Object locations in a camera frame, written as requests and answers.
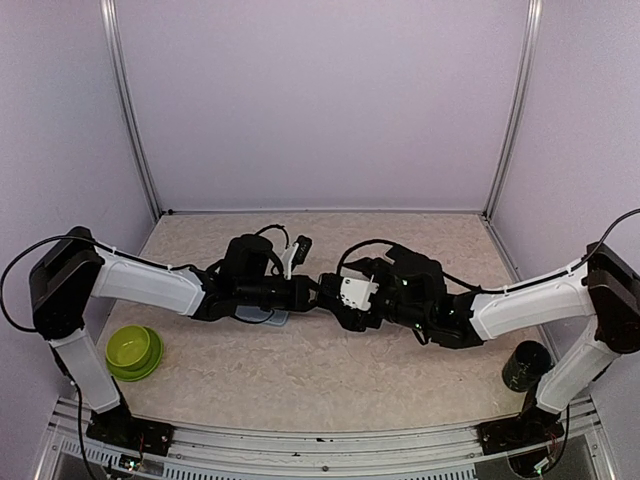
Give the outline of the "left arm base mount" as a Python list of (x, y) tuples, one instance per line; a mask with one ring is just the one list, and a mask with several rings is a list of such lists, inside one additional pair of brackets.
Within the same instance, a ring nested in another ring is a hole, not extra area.
[(105, 444), (166, 457), (174, 435), (174, 426), (134, 416), (121, 400), (103, 413), (91, 412), (86, 435)]

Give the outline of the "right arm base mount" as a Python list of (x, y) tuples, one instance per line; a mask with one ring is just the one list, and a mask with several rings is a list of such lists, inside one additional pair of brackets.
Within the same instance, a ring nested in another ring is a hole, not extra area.
[(560, 414), (542, 410), (536, 401), (526, 403), (517, 415), (480, 423), (476, 430), (484, 455), (529, 447), (565, 435)]

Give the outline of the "light blue phone case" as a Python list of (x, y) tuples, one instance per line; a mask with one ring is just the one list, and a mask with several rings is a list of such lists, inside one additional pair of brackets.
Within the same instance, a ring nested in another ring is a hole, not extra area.
[(232, 318), (250, 325), (283, 327), (289, 319), (289, 313), (272, 309), (265, 311), (253, 306), (238, 306)]

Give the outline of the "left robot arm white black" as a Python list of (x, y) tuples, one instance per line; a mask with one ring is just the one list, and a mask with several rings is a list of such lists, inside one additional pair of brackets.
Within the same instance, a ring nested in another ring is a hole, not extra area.
[(308, 312), (319, 285), (292, 269), (305, 259), (309, 244), (293, 244), (279, 257), (260, 234), (233, 238), (222, 259), (201, 270), (193, 265), (159, 264), (99, 243), (86, 227), (48, 238), (51, 249), (32, 268), (29, 281), (32, 326), (9, 318), (23, 333), (49, 343), (62, 371), (74, 382), (91, 410), (102, 414), (102, 430), (121, 445), (140, 434), (94, 341), (85, 329), (84, 311), (92, 298), (110, 298), (161, 308), (194, 320), (213, 322), (240, 307), (278, 312)]

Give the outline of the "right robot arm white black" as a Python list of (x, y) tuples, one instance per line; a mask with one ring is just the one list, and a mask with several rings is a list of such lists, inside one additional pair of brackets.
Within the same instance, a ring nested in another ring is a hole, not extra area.
[(319, 307), (341, 326), (362, 332), (384, 321), (412, 329), (423, 343), (466, 349), (512, 331), (565, 318), (586, 317), (587, 327), (534, 389), (533, 405), (513, 419), (511, 433), (535, 442), (592, 380), (622, 355), (639, 350), (639, 276), (607, 245), (530, 281), (450, 294), (440, 262), (393, 245), (382, 258), (340, 262), (341, 271), (320, 278)]

